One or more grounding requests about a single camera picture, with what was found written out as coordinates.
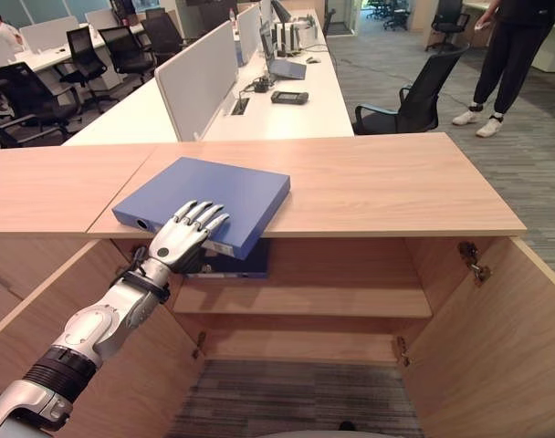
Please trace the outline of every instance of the blue binder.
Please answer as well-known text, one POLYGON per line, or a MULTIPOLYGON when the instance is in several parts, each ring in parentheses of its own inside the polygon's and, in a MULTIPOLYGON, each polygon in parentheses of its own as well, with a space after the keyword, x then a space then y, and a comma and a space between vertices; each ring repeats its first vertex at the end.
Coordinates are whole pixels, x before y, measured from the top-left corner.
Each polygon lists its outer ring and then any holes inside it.
POLYGON ((289 192, 289 176, 181 158, 113 208, 122 224, 156 232, 191 200, 231 217, 204 247, 245 260, 289 192))

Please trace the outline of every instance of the chair armrest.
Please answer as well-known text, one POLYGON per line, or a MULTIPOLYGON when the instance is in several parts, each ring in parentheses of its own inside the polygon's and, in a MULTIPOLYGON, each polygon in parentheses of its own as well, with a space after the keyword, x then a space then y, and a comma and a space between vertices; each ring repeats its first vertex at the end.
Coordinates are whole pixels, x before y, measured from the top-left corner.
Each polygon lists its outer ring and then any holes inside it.
POLYGON ((412 84, 404 85, 399 89, 399 101, 403 105, 403 101, 405 100, 405 96, 409 94, 410 89, 412 89, 412 84))
POLYGON ((45 135, 51 134, 52 132, 57 132, 57 131, 61 131, 61 128, 59 126, 55 126, 53 128, 49 128, 47 130, 43 130, 42 132, 38 132, 34 135, 31 135, 29 137, 26 137, 25 139, 22 140, 18 140, 18 144, 21 146, 24 143, 28 143, 29 141, 32 140, 36 140, 39 139, 40 137, 44 137, 45 135))
POLYGON ((79 94, 77 93, 77 90, 75 89, 75 87, 68 87, 67 89, 62 89, 59 92, 53 92, 52 95, 57 98, 58 96, 62 96, 63 94, 67 93, 70 91, 70 94, 72 94, 73 96, 73 100, 75 101, 75 103, 77 104, 77 107, 80 108, 80 99, 79 99, 79 94))
POLYGON ((374 105, 371 105, 369 103, 362 103, 360 105, 357 105, 357 107, 354 109, 354 115, 355 118, 357 120, 357 125, 359 126, 360 131, 365 132, 365 126, 362 124, 362 111, 363 110, 368 110, 371 112, 379 112, 380 114, 386 114, 388 116, 396 116, 397 115, 397 111, 389 111, 387 109, 383 109, 383 108, 379 108, 379 107, 375 107, 374 105))
POLYGON ((13 119, 8 121, 7 123, 4 123, 3 125, 0 125, 0 128, 5 130, 6 128, 11 128, 15 125, 18 125, 20 123, 23 123, 27 120, 32 120, 32 119, 36 119, 38 122, 38 126, 40 126, 40 120, 38 120, 37 116, 35 116, 34 114, 28 114, 24 117, 20 117, 19 119, 13 119))
POLYGON ((375 107, 374 105, 371 105, 369 103, 362 103, 360 105, 357 105, 357 108, 354 109, 354 113, 355 116, 357 116, 357 120, 358 119, 362 119, 361 116, 361 111, 362 110, 369 110, 372 112, 379 112, 381 114, 387 114, 388 116, 396 116, 397 115, 397 111, 389 111, 387 109, 383 109, 380 107, 375 107))
POLYGON ((470 14, 460 14, 460 17, 458 17, 458 23, 462 23, 459 26, 466 27, 468 21, 470 21, 470 14))

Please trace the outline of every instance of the office chair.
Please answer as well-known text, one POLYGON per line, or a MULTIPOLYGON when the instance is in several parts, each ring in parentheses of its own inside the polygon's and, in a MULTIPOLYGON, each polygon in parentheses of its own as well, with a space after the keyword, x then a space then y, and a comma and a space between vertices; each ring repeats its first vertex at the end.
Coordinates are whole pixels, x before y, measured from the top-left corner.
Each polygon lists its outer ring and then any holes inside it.
POLYGON ((68 138, 68 132, 64 126, 54 126, 52 128, 43 130, 40 120, 34 114, 29 114, 27 116, 21 117, 19 119, 10 120, 7 123, 0 124, 0 147, 2 149, 9 148, 22 148, 27 143, 41 139, 42 137, 52 134, 54 132, 60 132, 62 135, 62 140, 66 141, 68 138), (35 122, 39 128, 39 132, 34 135, 29 135, 25 138, 18 139, 15 134, 10 132, 10 128, 15 128, 17 126, 26 124, 28 122, 35 122))
POLYGON ((90 84, 91 80, 100 78, 103 73, 107 71, 107 66, 101 61, 97 52, 95 52, 95 48, 93 48, 89 27, 85 26, 81 29, 68 31, 67 39, 72 58, 72 61, 68 61, 67 63, 73 64, 77 70, 67 75, 62 75, 58 68, 56 68, 58 73, 62 76, 60 82, 79 84, 82 88, 89 86, 91 98, 83 102, 82 108, 86 110, 90 105, 95 105, 99 114, 103 114, 104 111, 99 104, 100 101, 108 100, 119 102, 119 100, 110 96, 98 96, 90 84))
POLYGON ((162 16, 166 14, 166 10, 163 7, 154 7, 153 9, 146 9, 146 20, 150 20, 157 16, 162 16))
POLYGON ((357 106, 356 122, 352 125, 355 134, 401 134, 437 128, 436 104, 440 90, 468 48, 469 45, 466 45, 454 52, 430 56, 414 84, 399 90, 399 110, 389 111, 369 104, 357 106), (363 117, 363 110, 372 114, 363 117))
POLYGON ((143 20, 141 25, 152 42, 152 53, 158 66, 188 46, 168 14, 143 20))
POLYGON ((336 9, 331 9, 324 18, 324 27, 322 28, 322 33, 324 34, 325 38, 326 35, 329 33, 330 22, 332 21, 332 16, 334 16, 334 14, 336 14, 336 9))
POLYGON ((79 94, 74 87, 53 93, 25 62, 0 67, 0 92, 16 119, 30 114, 36 116, 36 120, 25 120, 26 125, 57 124, 64 128, 80 110, 79 94), (71 93, 74 103, 61 105, 58 97, 67 92, 71 93))
POLYGON ((409 4, 407 2, 393 0, 388 9, 389 19, 383 23, 383 29, 394 31, 396 28, 401 27, 407 30, 407 18, 410 15, 410 12, 407 10, 408 7, 409 4))
POLYGON ((140 82, 144 84, 145 75, 153 74, 154 58, 140 46, 130 29, 126 26, 112 27, 100 29, 99 33, 110 52, 115 71, 121 74, 140 75, 140 82))
POLYGON ((440 52, 444 47, 455 48, 453 44, 447 42, 448 38, 453 34, 464 32, 469 20, 469 14, 462 14, 462 0, 440 0, 435 12, 432 29, 443 33, 444 40, 426 47, 425 51, 438 47, 440 47, 440 52))

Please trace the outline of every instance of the window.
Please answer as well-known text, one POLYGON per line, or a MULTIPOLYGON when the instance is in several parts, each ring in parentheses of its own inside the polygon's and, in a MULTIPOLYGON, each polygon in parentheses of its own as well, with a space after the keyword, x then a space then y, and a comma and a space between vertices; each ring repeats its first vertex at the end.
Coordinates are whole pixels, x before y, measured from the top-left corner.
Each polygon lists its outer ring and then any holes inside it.
POLYGON ((133 2, 133 7, 135 7, 135 12, 143 12, 146 9, 152 9, 153 7, 160 7, 160 0, 131 0, 133 2))

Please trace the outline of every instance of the woman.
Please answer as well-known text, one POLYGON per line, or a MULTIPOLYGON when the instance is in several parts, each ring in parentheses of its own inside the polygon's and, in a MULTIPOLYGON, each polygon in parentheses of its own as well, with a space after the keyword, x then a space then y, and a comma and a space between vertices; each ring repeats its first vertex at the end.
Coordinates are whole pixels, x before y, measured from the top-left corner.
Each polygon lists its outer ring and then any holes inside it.
POLYGON ((555 0, 492 0, 488 10, 476 23, 476 29, 487 26, 497 16, 497 24, 487 57, 468 111, 454 118, 457 126, 476 123, 488 96, 497 87, 495 112, 487 124, 476 132, 478 137, 495 135, 507 111, 517 98, 529 73, 533 58, 555 24, 555 0))

